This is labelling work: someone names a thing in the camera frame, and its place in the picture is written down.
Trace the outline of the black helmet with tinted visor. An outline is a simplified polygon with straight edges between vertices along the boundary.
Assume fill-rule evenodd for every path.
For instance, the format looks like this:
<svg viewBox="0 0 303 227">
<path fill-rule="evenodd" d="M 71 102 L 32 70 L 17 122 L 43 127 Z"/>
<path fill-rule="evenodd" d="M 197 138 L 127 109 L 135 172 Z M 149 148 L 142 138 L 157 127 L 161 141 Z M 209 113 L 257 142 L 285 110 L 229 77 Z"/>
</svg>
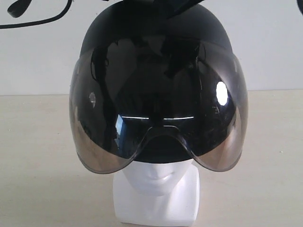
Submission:
<svg viewBox="0 0 303 227">
<path fill-rule="evenodd" d="M 220 20 L 197 4 L 165 18 L 123 0 L 89 26 L 69 94 L 80 162 L 110 174 L 132 162 L 237 165 L 248 122 L 245 77 Z"/>
</svg>

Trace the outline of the white mannequin head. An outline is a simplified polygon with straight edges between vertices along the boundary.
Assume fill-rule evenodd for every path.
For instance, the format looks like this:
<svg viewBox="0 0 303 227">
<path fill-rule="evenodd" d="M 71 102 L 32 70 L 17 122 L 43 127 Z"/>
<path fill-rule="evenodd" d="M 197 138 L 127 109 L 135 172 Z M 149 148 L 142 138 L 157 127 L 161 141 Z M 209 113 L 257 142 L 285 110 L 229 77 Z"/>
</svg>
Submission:
<svg viewBox="0 0 303 227">
<path fill-rule="evenodd" d="M 152 164 L 134 161 L 113 177 L 113 202 L 122 223 L 153 227 L 191 227 L 200 199 L 193 161 Z"/>
</svg>

